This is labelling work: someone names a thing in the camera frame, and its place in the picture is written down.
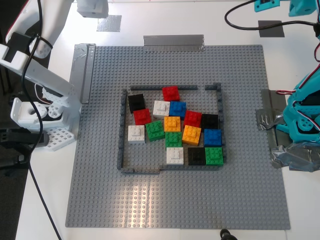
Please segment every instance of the white table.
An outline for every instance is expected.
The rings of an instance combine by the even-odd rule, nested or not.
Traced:
[[[144,35],[204,34],[205,45],[261,44],[264,49],[268,84],[271,90],[292,89],[317,65],[313,51],[319,42],[313,28],[284,27],[285,38],[260,38],[258,31],[229,27],[224,14],[238,2],[110,3],[110,15],[122,15],[120,32],[96,32],[97,19],[82,18],[73,4],[59,39],[52,50],[49,69],[64,79],[70,77],[74,45],[143,46]],[[289,2],[260,13],[253,5],[232,13],[230,20],[241,26],[256,26],[258,20],[289,21]],[[297,17],[314,22],[316,14]],[[66,213],[76,143],[57,152],[37,149],[32,155],[34,174],[63,240],[218,240],[219,230],[66,228]],[[239,240],[320,239],[320,171],[294,172],[283,168],[291,230],[231,230]],[[28,175],[17,240],[56,240],[31,176]]]

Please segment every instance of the yellow lego brick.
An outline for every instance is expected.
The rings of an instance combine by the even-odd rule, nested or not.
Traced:
[[[179,116],[165,116],[164,117],[164,131],[165,132],[180,132],[181,124]]]
[[[195,126],[186,125],[184,128],[182,142],[184,144],[190,144],[198,146],[200,140],[201,128]]]

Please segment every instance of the gray lego border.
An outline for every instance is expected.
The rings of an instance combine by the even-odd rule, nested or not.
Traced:
[[[169,87],[171,85],[134,85],[130,87],[131,91],[161,91],[164,87]],[[198,90],[197,85],[178,85],[178,90]],[[227,162],[227,149],[226,149],[226,138],[224,130],[224,108],[222,101],[222,88],[220,82],[215,82],[212,85],[206,85],[205,91],[216,91],[217,99],[217,114],[219,118],[219,126],[221,129],[221,142],[222,142],[222,153],[223,153],[223,162]],[[126,89],[121,91],[121,107],[120,107],[120,127],[119,127],[119,141],[118,141],[118,154],[117,154],[117,169],[120,170],[123,174],[159,174],[160,171],[164,170],[197,170],[197,171],[216,171],[222,166],[196,166],[196,165],[167,165],[160,164],[159,167],[150,168],[150,167],[124,167],[124,152],[125,152],[125,137],[126,132],[126,106],[127,106],[127,96],[128,92]],[[163,147],[160,146],[159,151],[165,151]]]

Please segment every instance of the black object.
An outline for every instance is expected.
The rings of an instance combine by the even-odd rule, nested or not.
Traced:
[[[309,21],[285,21],[285,22],[281,22],[281,23],[277,23],[277,24],[272,24],[272,25],[268,25],[268,26],[258,26],[258,27],[244,27],[244,26],[237,26],[233,23],[231,23],[228,20],[228,15],[233,12],[234,10],[241,8],[245,5],[248,4],[252,4],[254,2],[256,2],[257,0],[250,0],[244,3],[241,3],[233,8],[231,8],[229,11],[226,12],[226,14],[224,15],[224,21],[226,22],[226,24],[228,24],[230,27],[233,27],[235,29],[239,29],[239,30],[247,30],[247,31],[254,31],[254,30],[265,30],[265,29],[272,29],[275,27],[279,27],[279,26],[284,26],[284,25],[291,25],[291,24],[302,24],[302,25],[308,25],[308,26],[314,26],[316,25],[316,23],[313,22],[309,22]]]
[[[202,114],[201,132],[205,129],[219,129],[219,116],[217,114]]]
[[[143,94],[128,96],[130,113],[134,111],[145,109],[145,99]]]
[[[320,90],[309,94],[303,101],[300,102],[301,106],[318,106],[320,104]]]
[[[31,41],[32,38],[30,36],[14,32],[6,44],[9,47],[9,50],[6,53],[4,60],[11,63],[17,51],[29,56],[29,45]]]
[[[58,92],[56,92],[56,91],[53,91],[52,89],[50,89],[50,88],[48,88],[48,87],[46,87],[46,86],[44,86],[44,89],[48,92],[48,93],[50,93],[50,94],[52,94],[52,95],[55,95],[55,96],[57,96],[57,97],[59,97],[59,98],[61,98],[63,95],[61,95],[60,93],[58,93]]]
[[[320,22],[313,25],[313,30],[315,32],[315,36],[318,37],[320,35]]]
[[[238,240],[235,236],[231,235],[231,233],[227,229],[222,229],[220,231],[221,240]]]
[[[21,155],[2,159],[0,161],[0,169],[2,168],[27,168],[30,157],[31,147],[37,143],[38,133],[30,133],[26,129],[7,129],[0,133],[0,145],[6,149],[14,149]],[[46,132],[41,135],[41,139],[37,147],[46,146],[49,143],[49,136]]]
[[[4,73],[5,73],[5,77],[6,77],[6,83],[8,84],[8,92],[12,93],[13,89],[12,89],[11,82],[10,82],[8,68],[6,68],[6,67],[4,68]]]
[[[189,165],[205,166],[206,153],[204,147],[188,147]]]
[[[270,26],[274,24],[281,24],[281,21],[258,21],[259,27]],[[269,29],[259,30],[260,38],[284,38],[284,27],[282,25]]]
[[[2,78],[1,69],[0,69],[0,84],[1,84],[1,88],[2,88],[2,95],[5,95],[6,91],[5,91],[4,79]]]

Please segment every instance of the gray tape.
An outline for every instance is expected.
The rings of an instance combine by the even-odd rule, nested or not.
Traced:
[[[280,117],[279,113],[282,113],[287,106],[286,97],[284,95],[278,95],[276,94],[276,91],[269,89],[261,90],[261,97],[263,109],[256,110],[258,129],[267,129],[266,133],[270,149],[280,145],[279,143],[283,143],[284,146],[287,146],[291,142],[289,135],[272,127],[275,124],[284,123],[283,118]]]
[[[109,15],[98,19],[97,32],[120,32],[122,15]]]
[[[155,35],[144,36],[147,52],[204,51],[204,35]]]
[[[255,117],[259,131],[268,130],[277,124],[285,124],[282,112],[272,108],[256,110]]]
[[[272,20],[265,20],[265,21],[258,21],[259,27],[266,27],[273,24],[281,24],[281,21],[272,21]],[[284,38],[284,27],[277,26],[269,29],[259,30],[260,38]]]
[[[292,171],[311,173],[320,169],[320,145],[317,143],[292,143],[288,147],[277,146],[271,151],[275,168],[289,166]]]
[[[74,46],[70,83],[74,85],[82,104],[89,103],[95,54],[95,44],[82,43]]]

